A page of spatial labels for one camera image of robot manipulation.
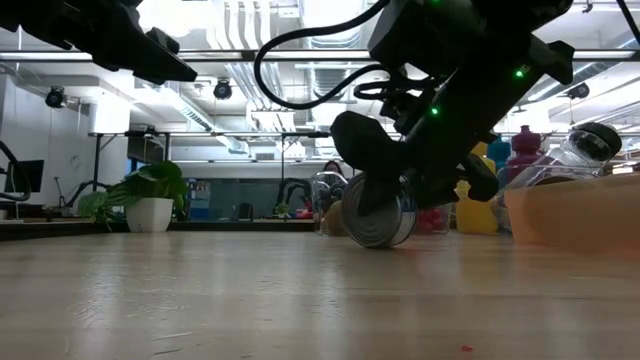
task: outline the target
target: wooden table surface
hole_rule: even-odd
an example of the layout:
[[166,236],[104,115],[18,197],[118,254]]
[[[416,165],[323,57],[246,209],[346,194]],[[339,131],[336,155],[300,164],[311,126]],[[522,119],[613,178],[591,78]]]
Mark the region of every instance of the wooden table surface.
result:
[[303,233],[3,242],[0,358],[636,360],[639,280],[459,234],[393,251]]

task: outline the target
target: pink bottle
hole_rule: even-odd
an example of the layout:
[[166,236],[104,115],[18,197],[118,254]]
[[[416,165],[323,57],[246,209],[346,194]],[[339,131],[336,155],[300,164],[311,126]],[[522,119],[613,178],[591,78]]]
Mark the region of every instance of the pink bottle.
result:
[[511,182],[522,170],[538,161],[544,155],[540,154],[542,136],[532,133],[529,125],[520,128],[520,134],[511,139],[511,146],[516,156],[507,160],[507,183]]

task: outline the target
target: white flower pot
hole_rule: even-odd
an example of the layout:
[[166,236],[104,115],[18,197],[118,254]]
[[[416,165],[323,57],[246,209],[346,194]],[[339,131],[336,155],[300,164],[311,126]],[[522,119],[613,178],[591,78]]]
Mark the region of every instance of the white flower pot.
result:
[[171,222],[172,199],[144,198],[126,208],[131,232],[164,232]]

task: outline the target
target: wooden floor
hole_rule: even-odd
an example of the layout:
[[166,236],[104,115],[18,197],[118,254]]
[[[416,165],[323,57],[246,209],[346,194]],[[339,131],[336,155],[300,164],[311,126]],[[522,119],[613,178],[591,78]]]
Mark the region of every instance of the wooden floor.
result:
[[0,243],[0,358],[640,359],[640,264],[450,234]]

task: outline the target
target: computer monitor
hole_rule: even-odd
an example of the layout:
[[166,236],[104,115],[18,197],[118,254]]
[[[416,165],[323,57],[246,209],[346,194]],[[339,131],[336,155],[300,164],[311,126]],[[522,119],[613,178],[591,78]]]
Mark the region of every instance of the computer monitor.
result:
[[[44,160],[19,161],[20,167],[24,170],[29,178],[31,192],[40,192],[42,187],[42,173],[44,171]],[[26,190],[22,176],[17,172],[14,174],[14,166],[9,163],[7,170],[7,178],[4,182],[4,192],[6,193],[23,193]]]

